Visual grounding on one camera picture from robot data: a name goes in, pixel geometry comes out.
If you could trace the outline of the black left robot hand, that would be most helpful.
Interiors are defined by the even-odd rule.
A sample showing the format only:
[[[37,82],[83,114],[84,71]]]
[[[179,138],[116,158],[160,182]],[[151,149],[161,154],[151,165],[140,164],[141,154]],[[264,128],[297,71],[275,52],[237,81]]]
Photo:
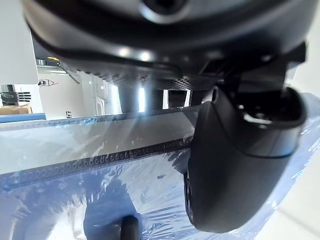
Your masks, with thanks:
[[[23,0],[34,38],[119,87],[206,92],[184,175],[190,222],[226,233],[262,207],[296,151],[317,0]]]

